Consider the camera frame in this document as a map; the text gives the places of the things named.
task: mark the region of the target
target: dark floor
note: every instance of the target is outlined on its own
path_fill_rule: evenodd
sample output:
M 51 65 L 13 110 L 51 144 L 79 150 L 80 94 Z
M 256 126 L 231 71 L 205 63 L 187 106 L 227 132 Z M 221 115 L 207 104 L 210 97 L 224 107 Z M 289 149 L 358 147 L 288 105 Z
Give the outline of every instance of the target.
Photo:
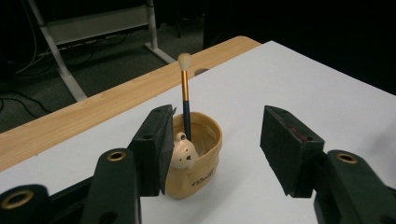
M 159 48 L 176 59 L 182 52 L 203 49 L 204 17 L 182 20 L 180 36 L 176 26 L 161 24 L 157 30 Z M 119 34 L 61 51 L 67 68 L 87 96 L 160 68 L 166 63 L 144 47 L 148 30 Z M 2 81 L 0 133 L 75 103 L 57 73 L 52 56 L 44 56 L 28 69 Z M 11 64 L 12 73 L 26 64 Z

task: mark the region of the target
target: makeup brush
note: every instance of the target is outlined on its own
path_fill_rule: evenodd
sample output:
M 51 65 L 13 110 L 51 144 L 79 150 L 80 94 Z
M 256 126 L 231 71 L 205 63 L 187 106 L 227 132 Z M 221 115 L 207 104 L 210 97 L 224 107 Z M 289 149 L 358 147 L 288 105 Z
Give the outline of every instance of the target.
M 189 53 L 181 53 L 178 58 L 178 65 L 181 69 L 181 88 L 183 91 L 183 119 L 184 132 L 187 139 L 191 141 L 191 120 L 190 120 L 190 100 L 189 100 L 189 82 L 187 69 L 190 67 L 191 56 Z

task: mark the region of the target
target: brass screw hole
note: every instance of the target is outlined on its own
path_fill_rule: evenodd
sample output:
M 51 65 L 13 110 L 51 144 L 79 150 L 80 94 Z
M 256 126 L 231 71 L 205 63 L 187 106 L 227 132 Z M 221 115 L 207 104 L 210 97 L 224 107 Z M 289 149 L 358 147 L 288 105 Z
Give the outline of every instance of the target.
M 120 161 L 126 157 L 126 153 L 123 151 L 112 152 L 107 155 L 109 161 Z
M 338 153 L 336 155 L 337 159 L 343 162 L 347 162 L 347 163 L 351 163 L 351 164 L 355 164 L 358 162 L 358 160 L 350 155 L 350 154 L 346 154 L 346 153 Z
M 4 209 L 13 209 L 28 203 L 35 194 L 29 189 L 22 189 L 17 191 L 1 202 L 1 207 Z

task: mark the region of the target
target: dark background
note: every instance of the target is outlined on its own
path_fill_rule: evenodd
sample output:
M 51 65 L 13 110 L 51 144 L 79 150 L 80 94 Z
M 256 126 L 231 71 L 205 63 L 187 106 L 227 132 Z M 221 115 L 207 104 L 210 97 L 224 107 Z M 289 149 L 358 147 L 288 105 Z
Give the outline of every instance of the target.
M 36 0 L 46 21 L 133 7 L 142 1 Z M 154 1 L 157 26 L 178 25 L 205 14 L 203 49 L 237 35 L 270 40 L 340 72 L 396 94 L 396 14 L 391 1 Z M 6 61 L 27 62 L 34 44 L 21 1 L 1 0 L 2 78 L 12 77 Z M 47 44 L 38 27 L 37 48 Z

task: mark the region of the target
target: black brush handle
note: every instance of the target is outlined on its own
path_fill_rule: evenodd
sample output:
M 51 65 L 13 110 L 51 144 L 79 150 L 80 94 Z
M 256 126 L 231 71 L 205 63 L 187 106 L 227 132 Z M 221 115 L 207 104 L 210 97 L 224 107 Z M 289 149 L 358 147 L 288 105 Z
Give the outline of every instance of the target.
M 190 120 L 190 102 L 183 101 L 183 119 L 184 119 L 184 132 L 187 139 L 191 141 L 191 120 Z

